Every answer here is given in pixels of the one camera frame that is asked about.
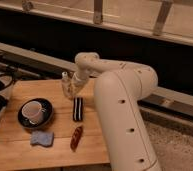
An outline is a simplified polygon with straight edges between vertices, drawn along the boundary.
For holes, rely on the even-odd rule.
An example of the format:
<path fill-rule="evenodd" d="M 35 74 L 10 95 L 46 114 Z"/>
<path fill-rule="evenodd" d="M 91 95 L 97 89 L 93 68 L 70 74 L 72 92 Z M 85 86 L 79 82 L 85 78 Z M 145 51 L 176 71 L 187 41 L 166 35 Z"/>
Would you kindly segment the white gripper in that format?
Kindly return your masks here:
<path fill-rule="evenodd" d="M 77 94 L 81 91 L 81 87 L 83 87 L 89 80 L 90 72 L 84 69 L 78 69 L 72 77 L 73 85 L 71 87 L 71 79 L 68 76 L 67 72 L 62 73 L 62 89 L 64 95 L 68 99 L 72 99 L 76 97 Z"/>

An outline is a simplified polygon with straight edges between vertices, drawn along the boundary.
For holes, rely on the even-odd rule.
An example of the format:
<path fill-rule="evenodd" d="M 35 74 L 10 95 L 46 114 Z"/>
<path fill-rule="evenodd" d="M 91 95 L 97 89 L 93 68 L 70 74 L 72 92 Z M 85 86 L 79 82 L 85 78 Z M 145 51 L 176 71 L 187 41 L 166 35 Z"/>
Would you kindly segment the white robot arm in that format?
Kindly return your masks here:
<path fill-rule="evenodd" d="M 94 102 L 112 171 L 162 171 L 138 102 L 157 88 L 155 70 L 145 64 L 106 60 L 94 52 L 75 56 L 77 70 L 62 74 L 64 95 L 73 99 L 97 72 Z"/>

